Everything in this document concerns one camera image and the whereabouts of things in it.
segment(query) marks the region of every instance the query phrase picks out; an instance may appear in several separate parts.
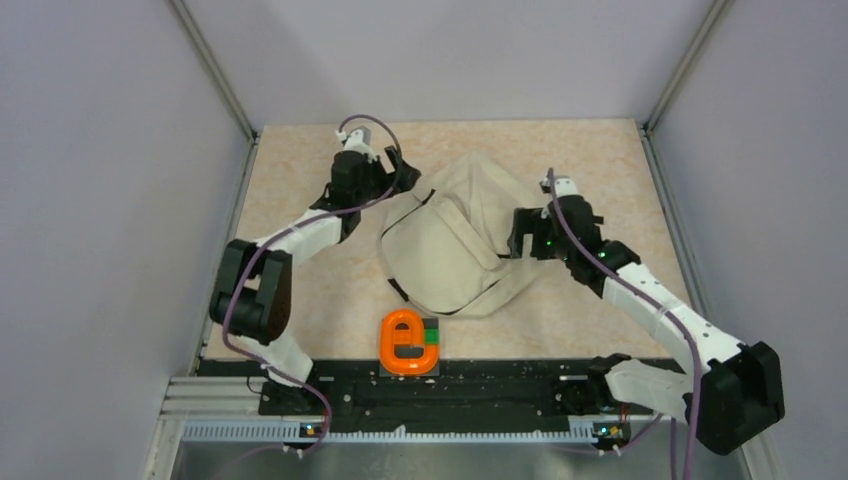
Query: orange ring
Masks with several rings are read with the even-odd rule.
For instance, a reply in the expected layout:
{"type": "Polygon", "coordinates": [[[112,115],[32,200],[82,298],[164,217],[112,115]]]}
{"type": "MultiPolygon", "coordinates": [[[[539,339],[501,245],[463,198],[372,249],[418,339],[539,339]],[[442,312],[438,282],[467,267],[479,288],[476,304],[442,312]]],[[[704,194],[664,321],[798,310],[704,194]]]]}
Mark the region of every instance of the orange ring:
{"type": "Polygon", "coordinates": [[[380,363],[395,375],[423,375],[439,362],[439,345],[425,343],[424,320],[415,311],[404,308],[383,318],[380,327],[380,363]],[[423,347],[418,358],[399,358],[396,347],[423,347]]]}

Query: metal frame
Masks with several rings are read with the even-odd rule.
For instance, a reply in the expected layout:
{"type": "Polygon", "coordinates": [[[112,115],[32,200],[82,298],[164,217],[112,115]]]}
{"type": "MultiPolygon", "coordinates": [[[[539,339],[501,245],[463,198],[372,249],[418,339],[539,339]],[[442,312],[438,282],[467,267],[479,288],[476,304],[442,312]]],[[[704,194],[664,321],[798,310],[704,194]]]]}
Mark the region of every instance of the metal frame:
{"type": "MultiPolygon", "coordinates": [[[[637,421],[650,421],[639,417],[637,421]]],[[[304,423],[320,423],[320,420],[282,420],[274,417],[259,417],[249,420],[187,420],[183,429],[186,442],[248,442],[248,443],[315,443],[315,437],[302,437],[304,423]]],[[[411,433],[401,426],[392,432],[330,432],[324,442],[330,443],[542,443],[587,445],[597,442],[595,423],[583,418],[570,420],[570,428],[563,432],[521,433],[411,433]]]]}
{"type": "Polygon", "coordinates": [[[665,111],[670,105],[675,94],[680,90],[683,82],[691,73],[692,68],[695,66],[701,52],[704,50],[704,46],[710,39],[713,32],[715,32],[719,20],[725,17],[732,3],[733,0],[713,0],[712,5],[710,5],[710,9],[704,17],[704,21],[701,22],[701,26],[698,28],[697,33],[695,33],[692,41],[689,43],[689,48],[686,49],[686,53],[683,54],[683,58],[681,58],[680,62],[677,64],[677,68],[674,70],[674,73],[671,75],[668,83],[666,83],[656,105],[654,105],[654,108],[651,110],[651,115],[648,117],[648,121],[645,122],[644,129],[649,136],[653,134],[654,130],[656,130],[657,125],[659,125],[660,120],[665,114],[665,111]]]}
{"type": "MultiPolygon", "coordinates": [[[[250,152],[245,159],[245,167],[229,216],[229,228],[224,241],[235,236],[244,204],[247,186],[253,170],[253,164],[259,145],[259,134],[251,125],[226,76],[215,60],[212,50],[183,0],[167,0],[175,16],[183,27],[186,36],[197,53],[198,59],[221,100],[229,110],[239,129],[251,142],[250,152]]],[[[674,198],[674,192],[668,183],[665,167],[653,145],[653,133],[663,118],[667,108],[675,98],[703,51],[703,48],[715,31],[719,21],[725,17],[732,0],[714,0],[704,21],[693,37],[688,49],[681,58],[677,69],[663,89],[648,120],[638,125],[645,157],[657,188],[663,212],[665,213],[672,243],[693,308],[710,318],[712,315],[708,300],[702,289],[697,262],[692,254],[682,216],[674,198]]],[[[202,319],[204,328],[198,341],[196,355],[189,366],[193,371],[197,359],[204,353],[211,332],[212,322],[207,318],[205,309],[202,319]]],[[[186,425],[198,419],[216,419],[222,421],[243,421],[258,417],[259,398],[249,391],[261,389],[262,378],[246,380],[244,378],[172,378],[163,400],[162,410],[151,442],[144,478],[147,480],[168,479],[177,461],[179,444],[186,425]]],[[[301,421],[303,418],[283,418],[282,421],[301,421]]],[[[771,437],[764,433],[743,445],[739,454],[751,480],[786,479],[786,473],[771,437]]]]}
{"type": "Polygon", "coordinates": [[[215,55],[212,54],[212,49],[209,48],[209,44],[206,43],[206,39],[203,38],[200,27],[197,26],[197,22],[194,20],[194,17],[186,6],[185,1],[167,0],[167,2],[174,13],[174,16],[180,22],[180,26],[183,27],[183,31],[194,49],[194,52],[197,54],[197,59],[200,61],[201,66],[203,66],[203,69],[206,71],[207,75],[209,75],[209,79],[212,80],[212,85],[221,96],[221,101],[224,102],[224,106],[227,107],[227,110],[229,110],[230,115],[238,124],[239,129],[244,134],[245,138],[247,138],[248,141],[254,141],[257,137],[256,129],[250,124],[250,120],[247,118],[247,113],[245,113],[244,108],[242,108],[233,87],[227,80],[226,75],[224,75],[224,71],[221,70],[221,66],[218,65],[218,61],[215,60],[215,55]]]}

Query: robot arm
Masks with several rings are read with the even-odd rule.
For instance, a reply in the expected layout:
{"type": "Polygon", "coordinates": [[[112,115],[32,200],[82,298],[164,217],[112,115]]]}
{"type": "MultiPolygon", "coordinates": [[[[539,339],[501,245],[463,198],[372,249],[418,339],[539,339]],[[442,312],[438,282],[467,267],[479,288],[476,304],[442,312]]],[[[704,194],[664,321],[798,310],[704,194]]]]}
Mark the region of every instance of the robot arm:
{"type": "MultiPolygon", "coordinates": [[[[564,261],[572,277],[596,295],[627,312],[677,361],[683,373],[650,367],[622,354],[596,358],[590,388],[603,406],[633,403],[686,422],[691,408],[694,366],[682,333],[666,316],[673,313],[695,340],[704,376],[697,437],[726,455],[784,416],[780,362],[765,343],[748,346],[719,330],[686,305],[651,274],[641,259],[618,241],[603,240],[592,206],[567,177],[556,181],[557,202],[575,235],[607,268],[656,300],[657,309],[586,259],[566,235],[553,205],[517,209],[509,246],[523,256],[525,235],[533,235],[530,256],[564,261]]],[[[547,179],[542,190],[550,193],[547,179]]]]}
{"type": "MultiPolygon", "coordinates": [[[[223,323],[238,280],[259,245],[282,230],[293,228],[310,218],[365,205],[389,188],[393,189],[392,195],[406,192],[421,176],[421,172],[404,162],[394,147],[385,149],[394,167],[394,172],[387,173],[371,148],[371,132],[365,127],[353,130],[349,136],[343,132],[337,135],[343,149],[333,159],[330,182],[321,197],[298,220],[252,242],[236,239],[227,244],[209,304],[209,316],[216,323],[223,323]]],[[[344,241],[359,225],[360,218],[358,211],[342,213],[294,228],[262,253],[249,275],[250,279],[259,277],[259,285],[257,288],[244,288],[237,300],[230,321],[230,333],[239,337],[248,350],[296,380],[306,380],[312,370],[312,359],[286,331],[291,306],[292,268],[321,250],[344,241]]],[[[271,378],[291,386],[273,373],[271,378]]]]}

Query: orange plastic toy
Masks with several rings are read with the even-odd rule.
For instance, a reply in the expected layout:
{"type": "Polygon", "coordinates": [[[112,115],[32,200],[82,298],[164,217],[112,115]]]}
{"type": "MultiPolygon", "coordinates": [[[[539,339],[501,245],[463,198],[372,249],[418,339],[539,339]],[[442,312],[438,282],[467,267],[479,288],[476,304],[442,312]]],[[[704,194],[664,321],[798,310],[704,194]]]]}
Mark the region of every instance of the orange plastic toy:
{"type": "Polygon", "coordinates": [[[424,375],[439,363],[436,319],[424,319],[413,310],[386,315],[380,328],[380,363],[394,375],[424,375]]]}

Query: bag strap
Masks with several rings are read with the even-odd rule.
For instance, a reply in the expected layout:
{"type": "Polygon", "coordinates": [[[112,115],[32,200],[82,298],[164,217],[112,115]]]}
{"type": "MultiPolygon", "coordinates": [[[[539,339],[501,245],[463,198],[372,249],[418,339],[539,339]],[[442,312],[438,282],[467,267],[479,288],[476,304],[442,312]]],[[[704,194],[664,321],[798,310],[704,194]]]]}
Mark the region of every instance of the bag strap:
{"type": "Polygon", "coordinates": [[[413,212],[423,207],[424,205],[427,205],[427,202],[429,202],[430,199],[433,198],[433,195],[435,195],[435,193],[435,190],[430,190],[430,193],[424,196],[421,200],[419,200],[418,196],[416,195],[404,195],[403,203],[398,203],[397,205],[395,205],[387,215],[385,223],[387,227],[385,227],[383,229],[383,232],[380,234],[380,240],[383,239],[383,237],[386,235],[386,232],[391,230],[392,227],[400,223],[404,218],[412,215],[413,212]]]}
{"type": "Polygon", "coordinates": [[[507,265],[507,268],[511,269],[508,275],[498,280],[471,303],[451,314],[461,314],[463,318],[480,318],[490,315],[503,305],[503,297],[514,297],[536,279],[539,275],[537,269],[540,268],[538,263],[532,258],[511,261],[507,265]]]}
{"type": "Polygon", "coordinates": [[[432,208],[484,269],[494,270],[502,265],[503,261],[474,231],[454,202],[443,197],[432,208]]]}

